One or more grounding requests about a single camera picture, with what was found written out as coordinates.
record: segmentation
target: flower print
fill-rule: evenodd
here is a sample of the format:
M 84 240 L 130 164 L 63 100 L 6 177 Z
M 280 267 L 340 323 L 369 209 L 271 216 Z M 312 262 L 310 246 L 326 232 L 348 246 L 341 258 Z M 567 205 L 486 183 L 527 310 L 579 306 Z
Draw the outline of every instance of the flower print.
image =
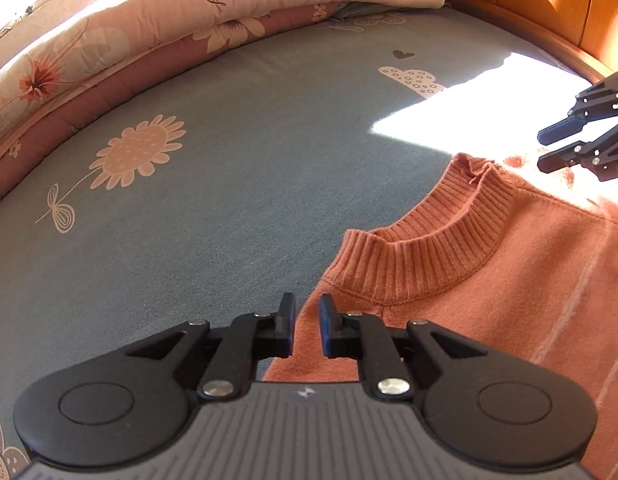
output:
M 32 101 L 45 100 L 60 88 L 60 71 L 54 64 L 43 60 L 33 60 L 29 73 L 20 78 L 20 90 L 24 99 Z
M 175 116 L 163 120 L 163 116 L 158 115 L 151 123 L 143 121 L 135 128 L 125 128 L 121 137 L 111 139 L 108 147 L 96 154 L 101 158 L 89 166 L 90 170 L 102 168 L 102 173 L 94 179 L 90 188 L 97 188 L 107 179 L 107 189 L 113 189 L 118 182 L 126 187 L 134 181 L 135 171 L 142 176 L 150 176 L 155 171 L 154 164 L 169 162 L 169 155 L 165 152 L 182 147 L 179 142 L 169 144 L 169 141 L 185 134 L 185 130 L 180 130 L 184 123 L 175 120 Z
M 388 12 L 386 14 L 375 14 L 373 16 L 365 16 L 364 18 L 357 18 L 354 23 L 356 25 L 360 25 L 361 27 L 365 27 L 368 25 L 377 25 L 378 23 L 390 23 L 391 25 L 397 25 L 406 21 L 407 20 L 399 14 Z
M 312 21 L 319 22 L 327 17 L 327 7 L 323 4 L 314 5 L 313 8 L 315 9 L 315 12 L 313 13 Z
M 11 480 L 28 465 L 28 459 L 17 447 L 4 447 L 0 425 L 0 480 Z
M 229 22 L 220 23 L 215 27 L 198 30 L 193 33 L 192 38 L 196 41 L 209 38 L 207 43 L 207 53 L 220 50 L 229 43 L 229 48 L 236 48 L 246 43 L 249 32 L 258 38 L 265 35 L 265 28 L 256 18 L 240 18 Z
M 318 23 L 313 26 L 317 30 L 324 28 L 332 28 L 333 30 L 348 30 L 350 32 L 364 32 L 364 28 L 356 27 L 356 25 L 346 25 L 339 20 L 326 20 L 325 22 Z
M 7 153 L 9 154 L 9 156 L 12 156 L 13 158 L 16 158 L 18 156 L 18 152 L 20 151 L 21 148 L 22 148 L 22 144 L 20 144 L 20 142 L 18 140 L 16 140 L 15 144 L 13 144 L 9 148 L 9 151 Z

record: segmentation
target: screw head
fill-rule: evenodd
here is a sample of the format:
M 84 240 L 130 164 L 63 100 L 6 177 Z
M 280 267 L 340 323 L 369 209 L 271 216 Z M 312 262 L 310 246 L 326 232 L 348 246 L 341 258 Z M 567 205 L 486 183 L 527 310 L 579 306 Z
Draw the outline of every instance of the screw head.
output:
M 209 397 L 226 397 L 233 394 L 233 384 L 225 380 L 209 381 L 202 386 L 202 391 Z
M 410 387 L 407 381 L 397 377 L 389 377 L 378 383 L 378 389 L 386 395 L 406 394 Z

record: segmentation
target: knit fabric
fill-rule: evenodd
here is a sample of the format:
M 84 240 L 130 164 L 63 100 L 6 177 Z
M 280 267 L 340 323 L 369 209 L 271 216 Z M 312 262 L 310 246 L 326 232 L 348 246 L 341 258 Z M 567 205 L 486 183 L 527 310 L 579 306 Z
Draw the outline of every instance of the knit fabric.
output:
M 482 158 L 454 157 L 398 222 L 348 230 L 265 379 L 355 381 L 322 356 L 318 300 L 404 327 L 425 318 L 581 384 L 598 407 L 584 464 L 618 480 L 618 206 L 562 202 Z

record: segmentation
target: black robotic claw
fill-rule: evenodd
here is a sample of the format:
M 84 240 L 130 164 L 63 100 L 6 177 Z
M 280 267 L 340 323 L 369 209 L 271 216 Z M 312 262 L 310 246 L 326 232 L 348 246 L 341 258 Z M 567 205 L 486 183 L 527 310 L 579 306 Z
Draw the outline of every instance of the black robotic claw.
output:
M 567 118 L 541 130 L 538 141 L 547 146 L 580 132 L 586 123 L 614 116 L 618 116 L 618 72 L 578 94 Z M 600 181 L 618 178 L 618 124 L 592 142 L 573 142 L 538 159 L 538 169 L 544 173 L 576 164 Z
M 30 386 L 22 478 L 335 480 L 384 463 L 401 480 L 591 480 L 577 384 L 426 320 L 387 328 L 328 294 L 319 311 L 325 356 L 357 360 L 358 382 L 255 381 L 258 360 L 291 355 L 291 294 L 227 328 L 183 323 Z

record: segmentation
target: sweater collar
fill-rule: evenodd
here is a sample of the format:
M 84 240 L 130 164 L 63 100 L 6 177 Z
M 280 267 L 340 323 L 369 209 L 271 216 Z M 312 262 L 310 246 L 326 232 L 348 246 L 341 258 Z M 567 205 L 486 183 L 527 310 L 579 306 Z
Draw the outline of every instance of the sweater collar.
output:
M 515 194 L 500 166 L 460 153 L 398 222 L 370 232 L 346 231 L 323 280 L 377 304 L 442 292 L 476 272 L 496 250 Z

